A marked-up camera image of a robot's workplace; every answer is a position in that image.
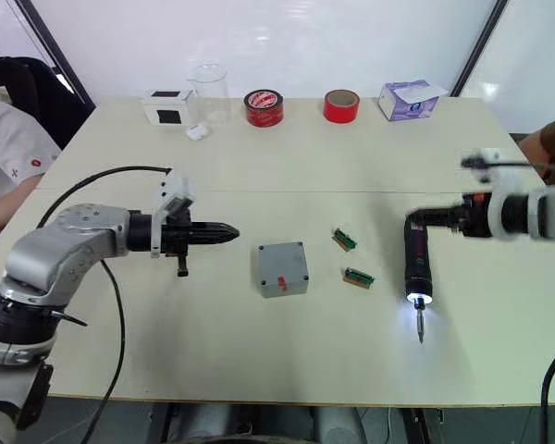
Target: red adhesive tape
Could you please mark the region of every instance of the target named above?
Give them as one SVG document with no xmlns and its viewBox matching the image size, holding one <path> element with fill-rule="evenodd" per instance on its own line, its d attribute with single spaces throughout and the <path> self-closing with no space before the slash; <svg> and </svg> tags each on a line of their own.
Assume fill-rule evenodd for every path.
<svg viewBox="0 0 555 444">
<path fill-rule="evenodd" d="M 360 107 L 360 97 L 353 91 L 334 90 L 325 94 L 323 116 L 335 123 L 348 123 L 355 120 Z"/>
<path fill-rule="evenodd" d="M 272 90 L 256 90 L 244 97 L 247 120 L 255 127 L 272 127 L 284 118 L 284 98 Z"/>
</svg>

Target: gray shirt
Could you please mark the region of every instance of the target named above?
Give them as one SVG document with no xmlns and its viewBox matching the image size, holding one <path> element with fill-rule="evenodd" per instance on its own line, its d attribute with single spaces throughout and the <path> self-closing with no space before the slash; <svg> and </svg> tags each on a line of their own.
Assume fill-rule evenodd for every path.
<svg viewBox="0 0 555 444">
<path fill-rule="evenodd" d="M 0 197 L 43 174 L 60 149 L 33 117 L 0 102 Z"/>
</svg>

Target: white wall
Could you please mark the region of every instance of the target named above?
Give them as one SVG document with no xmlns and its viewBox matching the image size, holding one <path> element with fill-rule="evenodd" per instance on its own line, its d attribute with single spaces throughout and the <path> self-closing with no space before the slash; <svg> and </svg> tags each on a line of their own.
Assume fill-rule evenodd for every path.
<svg viewBox="0 0 555 444">
<path fill-rule="evenodd" d="M 0 56 L 26 56 L 54 64 L 12 0 L 0 0 Z"/>
<path fill-rule="evenodd" d="M 555 0 L 511 0 L 462 96 L 482 97 L 510 132 L 555 120 Z"/>
<path fill-rule="evenodd" d="M 385 81 L 450 89 L 493 0 L 34 0 L 92 99 L 183 87 L 228 67 L 231 95 L 375 96 Z"/>
</svg>

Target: glass beaker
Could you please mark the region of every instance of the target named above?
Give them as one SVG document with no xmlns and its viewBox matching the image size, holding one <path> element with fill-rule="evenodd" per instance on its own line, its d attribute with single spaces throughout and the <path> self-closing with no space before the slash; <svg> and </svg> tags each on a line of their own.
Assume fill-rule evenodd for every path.
<svg viewBox="0 0 555 444">
<path fill-rule="evenodd" d="M 205 64 L 192 69 L 187 78 L 197 93 L 200 117 L 207 123 L 223 123 L 231 118 L 226 74 L 222 65 Z"/>
</svg>

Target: person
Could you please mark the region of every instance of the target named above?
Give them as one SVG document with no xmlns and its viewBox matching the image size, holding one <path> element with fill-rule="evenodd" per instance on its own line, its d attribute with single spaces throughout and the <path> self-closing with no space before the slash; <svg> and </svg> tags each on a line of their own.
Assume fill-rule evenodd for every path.
<svg viewBox="0 0 555 444">
<path fill-rule="evenodd" d="M 33 117 L 0 102 L 0 230 L 59 154 L 56 143 Z"/>
<path fill-rule="evenodd" d="M 520 142 L 520 149 L 532 164 L 543 164 L 537 168 L 538 174 L 548 185 L 555 185 L 555 121 L 534 132 Z"/>
</svg>

